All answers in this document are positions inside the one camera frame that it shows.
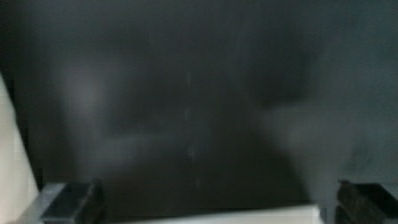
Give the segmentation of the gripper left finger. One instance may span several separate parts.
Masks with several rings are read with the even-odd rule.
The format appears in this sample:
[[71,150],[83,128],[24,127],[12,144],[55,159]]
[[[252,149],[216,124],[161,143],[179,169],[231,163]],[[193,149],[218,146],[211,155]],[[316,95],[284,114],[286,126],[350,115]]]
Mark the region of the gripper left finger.
[[101,182],[48,183],[19,216],[19,224],[104,224]]

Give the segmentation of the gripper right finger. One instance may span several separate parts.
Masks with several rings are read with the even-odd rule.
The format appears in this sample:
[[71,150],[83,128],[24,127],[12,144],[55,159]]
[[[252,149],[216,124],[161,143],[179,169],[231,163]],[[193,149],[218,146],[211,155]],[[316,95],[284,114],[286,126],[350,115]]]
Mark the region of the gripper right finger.
[[343,181],[334,224],[398,224],[398,183]]

